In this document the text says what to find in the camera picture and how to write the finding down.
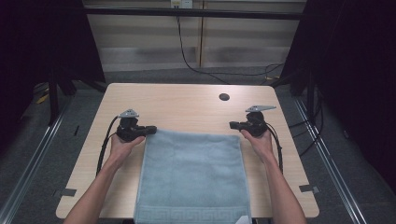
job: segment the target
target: gray floor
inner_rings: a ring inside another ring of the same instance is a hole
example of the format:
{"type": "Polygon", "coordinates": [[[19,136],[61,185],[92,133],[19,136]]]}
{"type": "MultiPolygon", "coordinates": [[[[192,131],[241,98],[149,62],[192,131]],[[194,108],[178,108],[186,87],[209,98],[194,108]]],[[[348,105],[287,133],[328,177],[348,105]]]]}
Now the gray floor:
{"type": "MultiPolygon", "coordinates": [[[[269,74],[269,77],[280,75],[279,67],[269,74]]],[[[238,68],[208,68],[206,71],[233,72],[257,74],[263,72],[263,67],[238,68]]],[[[230,76],[215,75],[227,83],[238,85],[259,85],[265,76],[230,76]]],[[[150,82],[150,83],[207,83],[225,84],[210,76],[197,74],[189,69],[148,70],[134,72],[106,73],[108,83],[111,82],[150,82]]],[[[12,223],[61,223],[55,216],[59,198],[53,197],[56,189],[63,189],[81,150],[85,137],[91,127],[95,112],[101,102],[103,94],[92,90],[82,83],[76,83],[77,94],[73,97],[69,109],[66,111],[63,123],[50,144],[49,151],[40,164],[38,172],[28,189],[21,206],[12,223]]],[[[290,96],[289,86],[276,89],[276,94],[285,113],[289,125],[302,121],[297,112],[294,99],[290,96]]],[[[396,199],[387,185],[381,180],[375,170],[366,162],[353,140],[346,139],[343,126],[324,104],[324,128],[322,137],[340,169],[352,194],[368,223],[395,223],[396,199]]],[[[20,130],[15,133],[8,146],[7,154],[0,159],[0,205],[6,201],[9,193],[15,187],[18,177],[32,157],[40,136],[44,134],[49,121],[48,101],[41,105],[35,102],[29,106],[24,114],[20,130]]],[[[312,139],[305,133],[304,125],[291,128],[297,149],[301,152],[308,147],[312,139]]],[[[334,183],[332,182],[323,161],[315,147],[304,156],[302,162],[310,181],[317,186],[320,193],[315,195],[320,214],[309,218],[309,223],[353,223],[346,210],[334,183]]],[[[121,223],[121,220],[100,220],[100,223],[121,223]]]]}

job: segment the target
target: wooden table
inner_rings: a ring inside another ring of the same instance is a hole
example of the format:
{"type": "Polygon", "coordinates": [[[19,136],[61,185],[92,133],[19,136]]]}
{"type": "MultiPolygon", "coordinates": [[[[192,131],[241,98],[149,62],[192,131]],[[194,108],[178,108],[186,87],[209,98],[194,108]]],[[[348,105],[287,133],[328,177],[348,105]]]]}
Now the wooden table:
{"type": "MultiPolygon", "coordinates": [[[[271,202],[265,168],[254,154],[251,145],[230,121],[246,121],[245,109],[252,105],[275,105],[264,111],[265,120],[276,129],[283,147],[284,176],[299,200],[307,217],[318,215],[318,205],[311,191],[301,193],[299,186],[308,180],[290,135],[279,101],[273,88],[263,86],[181,85],[181,84],[111,84],[95,116],[90,132],[70,176],[67,189],[76,189],[74,197],[63,196],[56,215],[66,217],[95,178],[97,159],[106,131],[115,116],[132,108],[140,117],[141,126],[155,125],[194,133],[235,134],[241,137],[244,164],[250,193],[252,217],[271,217],[271,202]],[[230,95],[221,101],[219,95],[230,95]]],[[[112,129],[116,131],[117,120],[112,129]]],[[[105,159],[108,157],[107,146],[105,159]]],[[[107,194],[101,217],[133,218],[134,204],[144,154],[144,143],[137,146],[127,162],[117,172],[107,194]]]]}

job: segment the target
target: hand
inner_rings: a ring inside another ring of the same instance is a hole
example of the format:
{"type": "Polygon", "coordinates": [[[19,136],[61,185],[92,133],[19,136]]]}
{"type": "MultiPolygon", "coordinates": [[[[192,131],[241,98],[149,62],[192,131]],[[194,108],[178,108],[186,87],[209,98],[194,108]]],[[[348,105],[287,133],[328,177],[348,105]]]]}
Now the hand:
{"type": "Polygon", "coordinates": [[[145,140],[144,136],[137,137],[132,142],[122,142],[122,140],[115,134],[111,137],[111,150],[109,159],[114,161],[119,169],[124,163],[125,159],[131,154],[132,148],[139,145],[145,140]]]}
{"type": "Polygon", "coordinates": [[[246,130],[241,130],[241,134],[250,142],[262,162],[265,162],[268,158],[274,156],[272,138],[269,130],[265,131],[265,133],[259,138],[253,137],[246,130]]]}

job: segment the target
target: black circle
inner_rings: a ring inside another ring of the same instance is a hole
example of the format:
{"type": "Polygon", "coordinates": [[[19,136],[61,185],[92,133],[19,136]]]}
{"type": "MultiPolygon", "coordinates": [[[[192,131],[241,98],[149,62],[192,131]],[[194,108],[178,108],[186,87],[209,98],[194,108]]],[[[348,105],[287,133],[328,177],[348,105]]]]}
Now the black circle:
{"type": "Polygon", "coordinates": [[[230,95],[228,95],[227,93],[222,93],[219,95],[219,98],[222,101],[228,101],[228,100],[230,100],[230,95]]]}

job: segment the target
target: light blue cloth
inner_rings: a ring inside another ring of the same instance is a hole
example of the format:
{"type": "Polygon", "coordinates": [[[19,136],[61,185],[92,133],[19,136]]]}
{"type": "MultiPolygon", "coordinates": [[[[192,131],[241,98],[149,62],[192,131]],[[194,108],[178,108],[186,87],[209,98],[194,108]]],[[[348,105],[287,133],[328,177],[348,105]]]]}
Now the light blue cloth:
{"type": "Polygon", "coordinates": [[[148,135],[136,224],[251,220],[239,137],[158,130],[148,135]]]}

